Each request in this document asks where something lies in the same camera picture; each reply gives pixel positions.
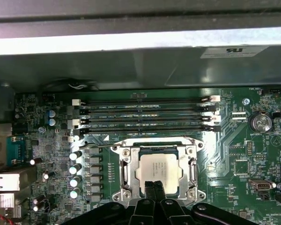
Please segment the cable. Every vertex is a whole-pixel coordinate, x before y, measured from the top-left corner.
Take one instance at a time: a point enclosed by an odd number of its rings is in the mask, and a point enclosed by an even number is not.
[[[7,219],[6,217],[4,217],[2,215],[0,215],[0,219],[8,222],[10,225],[15,225],[15,223],[13,221],[11,221],[10,219]]]

